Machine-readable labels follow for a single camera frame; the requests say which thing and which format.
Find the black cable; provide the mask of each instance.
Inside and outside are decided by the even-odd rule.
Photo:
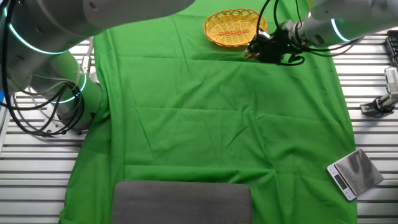
[[[22,110],[22,111],[37,110],[37,109],[43,108],[47,104],[53,102],[57,97],[59,98],[59,96],[60,96],[60,91],[58,91],[57,94],[55,94],[53,97],[51,97],[49,100],[47,100],[46,102],[42,103],[41,105],[37,105],[37,106],[34,106],[34,107],[30,107],[30,108],[20,108],[18,106],[11,106],[11,105],[8,105],[8,103],[3,103],[3,102],[0,102],[0,106],[3,106],[3,107],[8,108],[8,109],[12,108],[13,110]]]
[[[299,3],[297,2],[297,0],[296,0],[296,10],[297,10],[297,15],[298,15],[298,20],[300,21],[300,27],[297,29],[300,29],[301,27],[303,27],[303,21],[301,20]]]
[[[300,62],[297,63],[278,63],[278,65],[283,65],[283,66],[297,66],[297,65],[302,65],[305,62],[305,57],[302,56],[298,56],[299,58],[301,58]]]
[[[380,99],[381,98],[381,96],[379,96],[379,97],[377,97],[376,99],[374,99],[373,100],[373,102],[372,102],[372,104],[373,104],[373,108],[377,111],[377,112],[379,112],[380,114],[385,114],[385,113],[391,113],[393,110],[394,110],[394,108],[395,108],[395,106],[392,106],[392,107],[390,107],[390,108],[379,108],[379,105],[378,105],[378,103],[377,103],[377,100],[378,99]]]
[[[36,128],[36,127],[34,127],[33,125],[31,125],[28,121],[26,121],[26,119],[23,117],[23,115],[19,112],[19,111],[17,111],[19,114],[20,114],[20,116],[21,116],[21,120],[23,120],[23,122],[25,122],[25,123],[27,123],[27,125],[28,126],[30,126],[31,128],[33,128],[34,130],[36,130],[36,131],[38,131],[37,133],[35,133],[34,135],[38,135],[38,136],[43,136],[43,137],[46,137],[46,136],[55,136],[55,135],[59,135],[59,134],[65,134],[67,131],[69,131],[69,130],[71,130],[76,124],[77,124],[77,122],[79,122],[79,120],[81,119],[81,117],[83,116],[83,114],[84,114],[84,110],[85,110],[85,103],[84,103],[84,99],[83,99],[83,97],[81,96],[81,92],[80,92],[80,90],[79,89],[77,89],[77,90],[75,90],[74,92],[73,92],[73,94],[74,95],[80,95],[80,97],[79,97],[79,99],[77,100],[77,97],[75,98],[75,106],[78,106],[79,105],[79,100],[81,100],[82,102],[80,103],[80,108],[81,108],[81,112],[80,112],[80,115],[79,115],[79,117],[76,119],[76,115],[77,115],[77,110],[74,112],[74,114],[73,114],[73,116],[70,118],[70,120],[69,120],[69,122],[63,127],[63,128],[61,128],[61,129],[59,129],[59,130],[57,130],[56,132],[54,132],[54,133],[45,133],[45,132],[40,132],[40,131],[38,131],[38,129]],[[55,115],[54,114],[54,112],[56,112],[56,110],[57,110],[57,105],[54,107],[54,110],[53,110],[53,115]],[[21,122],[19,122],[18,120],[17,121],[15,121],[17,124],[20,124],[21,126],[23,126],[22,124],[21,124]]]
[[[6,99],[7,105],[9,106],[11,106],[11,99],[9,96],[8,83],[7,83],[7,49],[8,49],[8,37],[9,37],[9,24],[11,23],[11,17],[12,17],[12,12],[14,11],[15,8],[15,3],[16,0],[10,0],[9,9],[8,9],[9,13],[7,14],[6,21],[4,23],[4,30],[2,37],[1,80],[4,91],[4,97]],[[9,107],[8,110],[13,120],[18,121],[18,118],[14,113],[14,109],[12,107]]]
[[[260,15],[259,15],[259,18],[257,20],[257,30],[256,30],[257,36],[259,35],[260,22],[261,22],[262,15],[263,15],[264,11],[266,10],[266,7],[268,6],[270,1],[271,0],[267,0],[266,3],[263,5],[261,11],[260,11]]]
[[[334,49],[312,49],[310,47],[306,47],[305,49],[308,49],[308,50],[314,51],[314,52],[329,52],[329,51],[339,50],[339,49],[342,49],[342,48],[347,47],[349,45],[352,45],[353,43],[357,42],[358,40],[359,39],[352,40],[352,41],[350,41],[348,43],[345,43],[345,44],[343,44],[341,46],[335,47]]]
[[[281,33],[283,33],[283,30],[280,28],[280,25],[278,23],[278,18],[277,18],[277,13],[276,13],[277,8],[278,8],[278,3],[279,3],[279,0],[276,0],[275,4],[274,4],[274,22],[275,22],[276,29],[279,30]]]
[[[58,108],[58,106],[59,106],[59,102],[60,102],[60,100],[61,100],[61,97],[62,97],[62,95],[64,94],[64,92],[65,92],[65,90],[67,89],[67,86],[65,85],[63,88],[62,88],[62,94],[61,94],[61,96],[60,97],[58,97],[58,100],[57,100],[57,102],[56,102],[56,104],[55,104],[55,106],[54,106],[54,110],[52,111],[52,114],[51,114],[51,118],[53,118],[54,116],[55,116],[55,113],[57,112],[57,108]],[[14,98],[14,104],[17,106],[18,105],[18,102],[17,102],[17,100],[16,100],[16,98]],[[52,119],[49,119],[40,129],[37,129],[36,127],[34,127],[33,125],[31,125],[29,122],[27,122],[26,120],[25,120],[25,118],[24,118],[24,116],[22,115],[22,113],[21,113],[21,111],[20,110],[17,110],[17,112],[18,112],[18,114],[19,114],[19,116],[21,117],[21,119],[29,126],[29,127],[31,127],[31,128],[33,128],[35,131],[29,131],[30,132],[30,134],[39,134],[39,133],[43,133],[43,131],[44,131],[44,129],[46,128],[46,127],[48,127],[50,124],[51,124],[51,122],[52,122]]]
[[[340,52],[340,53],[338,53],[338,54],[331,54],[331,55],[323,55],[323,54],[320,54],[320,53],[317,53],[317,52],[310,52],[311,54],[315,54],[315,55],[317,55],[317,56],[321,56],[321,57],[337,57],[337,56],[340,56],[340,55],[343,55],[343,54],[345,54],[345,53],[347,53],[347,51],[349,51],[349,50],[351,50],[354,46],[355,46],[355,44],[356,43],[353,43],[351,46],[349,46],[346,50],[344,50],[344,51],[342,51],[342,52]]]

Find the yellow basket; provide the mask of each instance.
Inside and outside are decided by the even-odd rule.
[[[209,16],[204,25],[210,41],[225,47],[248,44],[256,34],[259,13],[252,9],[230,9]],[[260,28],[267,31],[267,21],[261,17]]]

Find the metal slat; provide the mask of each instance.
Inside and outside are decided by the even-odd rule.
[[[0,180],[0,186],[21,187],[21,186],[46,186],[66,187],[68,180]]]
[[[36,98],[35,100],[36,100],[36,102],[38,102],[38,103],[44,103],[44,102],[46,102],[46,99],[44,99],[44,98]],[[32,100],[31,100],[30,98],[17,98],[17,102],[18,102],[19,105],[20,105],[20,104],[23,104],[23,103],[32,104]]]
[[[387,33],[385,35],[366,35],[364,36],[364,40],[377,40],[377,39],[382,39],[385,40],[387,38]]]
[[[374,187],[358,196],[358,201],[398,201],[398,189],[383,189]]]
[[[393,113],[387,116],[383,116],[381,118],[372,118],[361,114],[360,110],[348,110],[349,116],[351,117],[352,121],[377,121],[383,124],[385,121],[397,121],[398,114]]]
[[[359,218],[358,224],[397,224],[398,218]]]
[[[36,127],[37,128],[41,128],[43,126],[44,123],[40,123],[38,124]],[[16,127],[8,127],[7,128],[7,133],[8,134],[24,134],[23,130],[21,130],[18,126]]]
[[[367,152],[366,155],[370,160],[377,159],[397,159],[398,152]]]
[[[45,119],[45,116],[41,112],[39,112],[37,110],[34,110],[34,111],[21,111],[21,114],[23,115],[23,117],[26,120]],[[16,113],[16,116],[17,116],[18,119],[21,119],[21,116],[19,116],[18,113]]]
[[[347,101],[347,107],[354,106],[355,108],[354,109],[349,108],[349,110],[359,110],[359,107],[361,106],[361,104],[370,103],[370,102],[373,102],[373,100],[374,100],[374,99],[369,99],[367,101],[359,101],[359,100],[355,101],[355,98],[352,98],[352,99],[353,99],[352,102]]]
[[[59,215],[63,202],[0,202],[0,215]]]
[[[358,146],[358,148],[362,149],[365,152],[377,152],[377,153],[383,153],[383,152],[398,152],[398,146],[367,146],[367,145],[361,145]]]
[[[386,87],[341,87],[345,97],[370,97],[376,98],[387,93]]]
[[[366,75],[366,76],[358,76],[358,75],[353,75],[353,76],[349,76],[349,75],[340,75],[338,77],[338,79],[340,81],[367,81],[367,80],[375,80],[375,81],[386,81],[385,76],[383,75],[377,75],[377,76],[370,76],[370,75]]]
[[[74,58],[77,60],[77,61],[82,61],[83,60],[83,57],[84,57],[84,55],[74,55]],[[93,63],[93,62],[95,62],[95,58],[94,58],[94,55],[91,55],[91,62]]]
[[[7,126],[10,121],[10,113],[5,108],[0,108],[0,146],[4,144],[4,139],[7,135]]]
[[[384,45],[386,44],[385,39],[364,39],[359,41],[356,45]]]
[[[0,201],[56,200],[63,201],[65,187],[0,187]]]
[[[354,127],[360,127],[360,126],[369,126],[369,127],[389,127],[389,126],[398,126],[398,120],[397,121],[390,121],[390,122],[380,122],[380,121],[353,121],[352,122]]]
[[[74,152],[78,153],[80,150],[80,146],[75,146],[75,147],[27,147],[27,146],[22,146],[22,147],[3,147],[2,148],[2,153],[7,153],[7,152],[27,152],[27,153],[37,153],[37,152]]]
[[[39,136],[31,136],[29,134],[7,134],[4,140],[4,144],[6,146],[18,146],[23,145],[27,146],[34,145],[44,145],[44,144],[53,144],[53,145],[64,145],[64,146],[81,146],[83,140],[81,139],[54,139],[54,141],[48,141]]]
[[[31,121],[31,122],[29,122],[29,123],[30,123],[31,125],[33,125],[33,126],[43,126],[43,122],[44,122],[44,120],[43,120],[43,121]],[[23,121],[21,121],[21,124],[22,124],[23,126],[27,126],[26,123],[23,122]],[[17,126],[17,124],[16,124],[15,122],[10,121],[8,127],[9,127],[9,128],[17,128],[18,126]]]
[[[21,105],[20,104],[18,104],[18,107],[20,107],[20,108],[31,108],[31,107],[34,107],[35,105],[33,104],[33,103],[21,103]],[[45,111],[45,110],[47,110],[47,107],[46,106],[44,106],[44,107],[42,107],[41,108],[43,111]]]
[[[359,145],[398,146],[396,134],[354,134],[355,143]]]
[[[369,126],[360,126],[360,127],[353,127],[354,133],[383,133],[383,134],[398,134],[398,126],[376,126],[376,127],[369,127]]]
[[[372,160],[380,172],[398,172],[398,162],[395,160]]]
[[[390,57],[387,54],[385,54],[385,55],[361,55],[361,54],[346,55],[346,54],[343,54],[343,55],[339,55],[339,56],[334,56],[333,59],[334,60],[338,60],[338,59],[351,59],[351,60],[354,60],[354,59],[386,59],[386,60],[390,60]]]
[[[378,187],[394,187],[398,189],[398,174],[382,174],[384,180],[379,183]]]
[[[70,177],[70,174],[35,174],[35,173],[12,173],[12,174],[5,174],[5,173],[0,173],[0,179],[5,180],[5,179],[14,179],[14,180],[51,180],[51,179],[57,179],[57,180],[68,180]]]
[[[58,223],[57,217],[0,217],[0,223],[48,224]]]
[[[70,172],[75,161],[69,160],[0,160],[2,172]]]
[[[342,53],[346,48],[334,50],[334,54]],[[347,51],[346,54],[365,54],[365,55],[386,55],[387,49],[386,46],[383,45],[355,45],[352,49]]]
[[[338,75],[380,75],[384,76],[384,70],[388,65],[336,65]]]
[[[335,65],[390,65],[391,60],[386,59],[334,59]]]
[[[383,87],[385,88],[387,82],[385,80],[340,80],[342,87],[355,86],[355,87]]]
[[[71,49],[69,49],[69,52],[73,54],[73,56],[75,55],[86,55],[87,54],[87,50],[88,50],[88,46],[84,46],[84,45],[77,45],[72,47]]]
[[[0,159],[76,159],[75,153],[2,152]]]
[[[358,216],[396,216],[398,203],[358,203]]]

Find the digital scale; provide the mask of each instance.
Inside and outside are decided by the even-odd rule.
[[[354,151],[327,169],[350,201],[384,179],[362,149]]]

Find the blue component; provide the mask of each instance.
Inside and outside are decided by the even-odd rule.
[[[7,9],[6,9],[6,8],[4,8],[4,15],[7,17]],[[26,41],[17,33],[17,31],[13,28],[13,26],[12,26],[11,24],[10,24],[9,27],[10,27],[10,30],[12,31],[12,33],[14,34],[14,36],[17,37],[19,41],[21,41],[21,42],[22,42],[23,44],[25,44],[28,48],[30,48],[30,49],[32,49],[32,50],[34,50],[34,51],[40,52],[40,53],[42,53],[42,54],[49,54],[49,55],[58,55],[58,54],[62,54],[62,53],[67,52],[67,50],[66,50],[66,51],[63,51],[63,52],[46,52],[46,51],[44,51],[44,50],[40,50],[40,49],[38,49],[38,48],[36,48],[36,47],[30,45],[28,42],[26,42]]]
[[[86,77],[86,75],[84,75],[84,76],[85,76],[85,81],[83,82],[83,86],[81,86],[80,92],[82,92],[85,89],[85,86],[86,86],[87,77]],[[60,101],[59,103],[69,102],[69,101],[75,99],[76,96],[78,96],[78,95],[76,94],[75,96],[73,96],[73,97],[71,97],[71,98],[69,98],[67,100]]]
[[[345,41],[345,42],[349,42],[349,41],[350,41],[350,40],[344,38],[343,35],[340,33],[340,31],[339,31],[338,28],[337,28],[335,19],[331,19],[331,25],[333,26],[333,28],[334,28],[334,30],[335,30],[337,36],[340,37],[340,39],[341,39],[342,41]]]

